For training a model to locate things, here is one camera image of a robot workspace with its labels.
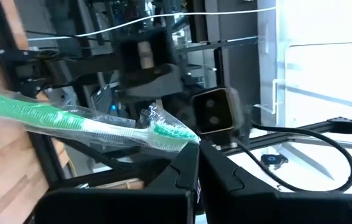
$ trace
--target white cable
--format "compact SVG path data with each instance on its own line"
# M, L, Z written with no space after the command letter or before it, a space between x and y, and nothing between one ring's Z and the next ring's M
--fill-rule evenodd
M131 21L131 22L127 22L125 24L121 24L118 26L114 26L114 27L110 27L107 29L103 29L103 30L99 30L96 32L91 32L91 33L87 33L87 34L79 34L76 35L76 37L86 37L89 35L95 35L95 34L100 34L102 32L107 32L107 31L111 31L111 30L115 30L124 26L128 26L131 25L133 23L136 22L140 22L146 19L151 19L151 18L156 18L156 17L168 17L168 16L176 16L176 15L180 15L180 16L199 16L199 15L204 15L204 16L221 16L221 15L232 15L232 14L245 14L245 13L252 13L252 12L264 12L264 11L270 11L270 10L274 10L276 9L276 7L269 7L269 8L265 8L265 9L256 9L256 10L248 10L248 11L234 11L234 12L179 12L179 13L173 13L173 14L161 14L161 15L153 15L153 16L147 16L144 18L140 18L140 19L136 19L135 21ZM69 39L69 38L73 38L73 37L39 37L39 38L31 38L28 39L28 41L37 41L37 40L58 40L58 39Z

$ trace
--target toothbrush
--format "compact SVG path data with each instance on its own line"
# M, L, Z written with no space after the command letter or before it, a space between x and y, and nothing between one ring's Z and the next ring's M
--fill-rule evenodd
M129 138L166 151L181 151L189 141L199 142L199 137L188 128L161 122L151 122L144 129L126 128L93 121L45 103L31 103L3 95L0 95L0 117L36 128L99 134L104 142L106 138Z

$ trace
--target blue sticker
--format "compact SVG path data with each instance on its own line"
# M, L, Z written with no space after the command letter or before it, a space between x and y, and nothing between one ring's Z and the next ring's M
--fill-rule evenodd
M274 157L274 156L269 156L269 157L267 158L267 160L268 160L268 161L276 161L276 157Z

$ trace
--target black cable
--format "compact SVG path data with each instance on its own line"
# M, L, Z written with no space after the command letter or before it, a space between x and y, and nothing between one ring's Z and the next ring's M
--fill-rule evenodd
M260 130L264 130L264 131L273 131L273 132L279 132L279 133L291 133L291 134L311 136L311 137L320 139L322 141L325 141L326 143L328 143L329 145L333 146L335 149L340 151L346 157L350 165L350 176L346 181L346 183L337 189L327 190L326 192L345 192L352 186L352 156L345 148L343 148L340 144L338 144L336 141L332 140L331 138L326 137L315 131L309 131L309 130L299 129L299 128L267 127L267 126L261 126L255 123L252 123L252 127ZM279 178L273 172L271 172L271 170L268 167L266 167L258 159L256 159L256 157L251 153L251 151L249 151L243 146L243 143L239 139L235 138L234 140L237 142L238 147L240 147L269 177L274 179L280 185L283 185L284 187L287 187L288 189L293 190L294 192L310 192L310 190L300 189L298 187L295 187L283 181L281 178Z
M71 37L71 38L76 38L76 39L85 39L85 40L95 40L99 41L98 39L95 38L90 38L90 37L77 37L75 35L64 35L64 34L52 34L52 33L46 33L46 32L38 32L38 31L31 31L31 30L25 30L25 32L30 33L30 34L42 34L42 35L49 35L53 37Z
M120 162L117 159L108 158L104 154L98 152L97 150L94 150L91 147L87 146L86 144L76 140L59 138L59 137L55 137L55 139L66 144L67 146L70 146L74 150L96 160L97 162L100 162L108 167L111 167L112 169L129 170L129 169L132 169L135 165L129 162Z

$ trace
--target wooden board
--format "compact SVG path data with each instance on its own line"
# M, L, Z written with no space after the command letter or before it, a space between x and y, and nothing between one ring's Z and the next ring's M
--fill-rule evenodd
M27 38L13 0L2 0L2 5L19 48L27 49ZM1 74L0 86L3 86ZM54 143L65 166L69 160L67 152L60 142ZM23 223L47 189L23 127L0 121L0 224Z

